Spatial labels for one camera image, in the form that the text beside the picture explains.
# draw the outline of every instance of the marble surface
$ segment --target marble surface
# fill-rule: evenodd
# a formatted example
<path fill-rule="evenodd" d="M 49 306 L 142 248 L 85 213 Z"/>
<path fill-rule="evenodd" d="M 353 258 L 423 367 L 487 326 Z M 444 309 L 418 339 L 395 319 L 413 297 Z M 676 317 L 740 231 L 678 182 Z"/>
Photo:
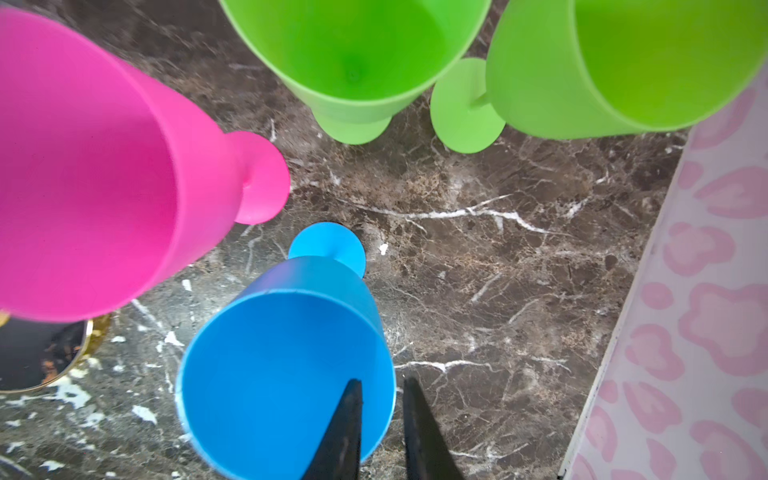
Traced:
<path fill-rule="evenodd" d="M 485 56 L 504 5 L 494 3 L 471 55 Z M 320 220 L 362 239 L 399 382 L 419 378 L 467 479 L 556 477 L 684 134 L 543 141 L 507 127 L 486 151 L 461 155 L 435 137 L 427 92 L 380 138 L 349 147 L 321 132 L 215 0 L 23 7 L 175 88 L 225 131 L 270 138 L 293 193 L 276 219 L 236 225 L 121 309 L 64 382 L 0 396 L 0 478 L 219 478 L 176 418 L 184 346 Z M 398 402 L 362 477 L 405 478 L 404 465 Z"/>

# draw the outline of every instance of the white surface with pink spots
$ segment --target white surface with pink spots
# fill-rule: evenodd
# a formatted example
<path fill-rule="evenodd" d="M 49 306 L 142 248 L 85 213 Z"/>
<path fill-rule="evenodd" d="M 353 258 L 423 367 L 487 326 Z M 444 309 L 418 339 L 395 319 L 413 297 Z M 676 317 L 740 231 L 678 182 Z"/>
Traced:
<path fill-rule="evenodd" d="M 565 480 L 768 480 L 768 67 L 691 132 Z"/>

